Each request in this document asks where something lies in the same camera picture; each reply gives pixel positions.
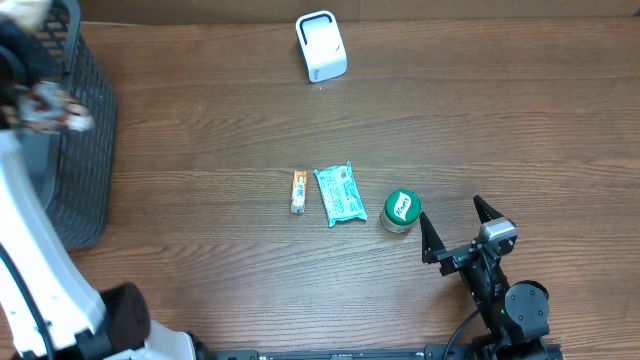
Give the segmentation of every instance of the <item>green lid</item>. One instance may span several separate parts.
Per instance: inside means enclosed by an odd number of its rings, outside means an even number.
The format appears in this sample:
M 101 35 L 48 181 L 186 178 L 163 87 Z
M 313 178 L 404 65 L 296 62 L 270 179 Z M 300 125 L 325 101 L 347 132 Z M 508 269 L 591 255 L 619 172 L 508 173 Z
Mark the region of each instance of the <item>green lid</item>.
M 412 224 L 422 211 L 420 198 L 413 191 L 400 189 L 389 195 L 384 204 L 384 213 L 396 225 Z

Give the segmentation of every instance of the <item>brown wall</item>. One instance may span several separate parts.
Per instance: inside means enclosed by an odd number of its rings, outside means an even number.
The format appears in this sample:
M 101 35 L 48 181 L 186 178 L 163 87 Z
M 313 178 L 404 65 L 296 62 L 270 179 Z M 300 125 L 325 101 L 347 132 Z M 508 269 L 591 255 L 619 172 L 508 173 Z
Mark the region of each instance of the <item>brown wall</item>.
M 131 24 L 294 22 L 331 10 L 340 21 L 630 16 L 640 0 L 80 0 L 85 20 Z

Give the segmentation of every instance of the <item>blue packet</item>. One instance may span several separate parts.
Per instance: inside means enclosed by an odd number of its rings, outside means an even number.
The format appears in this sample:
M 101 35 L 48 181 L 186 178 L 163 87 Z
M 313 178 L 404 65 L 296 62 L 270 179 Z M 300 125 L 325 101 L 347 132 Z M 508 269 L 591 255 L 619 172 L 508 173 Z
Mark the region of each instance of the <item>blue packet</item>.
M 351 170 L 351 161 L 347 161 L 346 166 L 335 165 L 320 171 L 315 169 L 313 172 L 318 178 L 329 227 L 333 227 L 336 221 L 367 220 L 367 212 Z

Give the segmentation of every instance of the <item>wood grain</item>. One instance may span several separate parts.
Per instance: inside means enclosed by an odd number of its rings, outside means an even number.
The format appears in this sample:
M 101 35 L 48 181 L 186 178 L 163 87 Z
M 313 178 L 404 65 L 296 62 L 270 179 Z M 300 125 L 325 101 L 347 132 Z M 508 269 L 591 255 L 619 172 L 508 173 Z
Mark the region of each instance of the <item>wood grain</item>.
M 80 0 L 85 19 L 146 25 L 292 23 L 328 9 L 338 21 L 632 16 L 640 0 Z
M 505 273 L 550 290 L 566 358 L 640 356 L 637 20 L 344 24 L 349 70 L 316 85 L 291 29 L 85 31 L 120 106 L 107 236 L 73 253 L 96 288 L 136 282 L 214 349 L 442 343 L 469 295 L 377 216 L 414 189 L 454 247 L 481 194 L 519 225 Z M 328 229 L 313 177 L 289 214 L 294 169 L 347 160 L 368 222 Z

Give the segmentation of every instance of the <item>plastic basket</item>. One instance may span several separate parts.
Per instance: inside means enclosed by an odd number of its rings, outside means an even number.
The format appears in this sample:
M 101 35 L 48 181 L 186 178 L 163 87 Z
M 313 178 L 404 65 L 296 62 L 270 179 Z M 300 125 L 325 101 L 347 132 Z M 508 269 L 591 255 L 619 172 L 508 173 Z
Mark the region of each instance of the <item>plastic basket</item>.
M 104 234 L 116 133 L 116 101 L 80 35 L 80 22 L 76 0 L 54 0 L 34 41 L 53 60 L 45 62 L 53 72 L 44 72 L 80 99 L 96 126 L 22 139 L 34 188 L 66 248 L 94 245 Z M 43 66 L 24 65 L 27 72 Z

